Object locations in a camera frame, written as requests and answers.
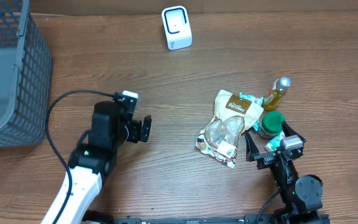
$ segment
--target barcode label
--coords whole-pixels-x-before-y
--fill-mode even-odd
[[[232,144],[229,144],[226,141],[221,141],[219,144],[219,147],[216,149],[216,151],[226,157],[231,158],[236,150],[236,147]]]

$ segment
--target gray plastic bin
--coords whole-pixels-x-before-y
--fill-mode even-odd
[[[51,69],[29,0],[0,0],[0,146],[43,139]]]

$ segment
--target wooden table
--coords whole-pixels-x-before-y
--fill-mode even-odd
[[[68,90],[136,91],[135,118],[153,117],[149,142],[125,144],[91,208],[116,217],[238,217],[275,192],[269,170],[230,169],[195,149],[220,89],[263,96],[292,79],[277,107],[307,138],[300,175],[324,181],[323,213],[358,223],[358,12],[190,15],[193,45],[169,51],[160,15],[39,18],[53,53],[51,99]],[[61,101],[52,138],[68,158],[103,97]],[[256,138],[262,150],[264,142]],[[40,223],[64,170],[47,141],[0,149],[0,223]],[[266,212],[282,206],[277,198]]]

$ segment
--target brown label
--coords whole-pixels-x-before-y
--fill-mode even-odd
[[[226,108],[241,114],[245,114],[251,103],[251,101],[240,99],[238,96],[233,94],[230,96],[230,99],[226,104]]]

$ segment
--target green can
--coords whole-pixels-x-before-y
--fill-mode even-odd
[[[260,120],[260,128],[258,130],[258,134],[262,138],[273,138],[283,129],[281,125],[282,121],[285,121],[285,118],[281,113],[277,111],[268,112]]]

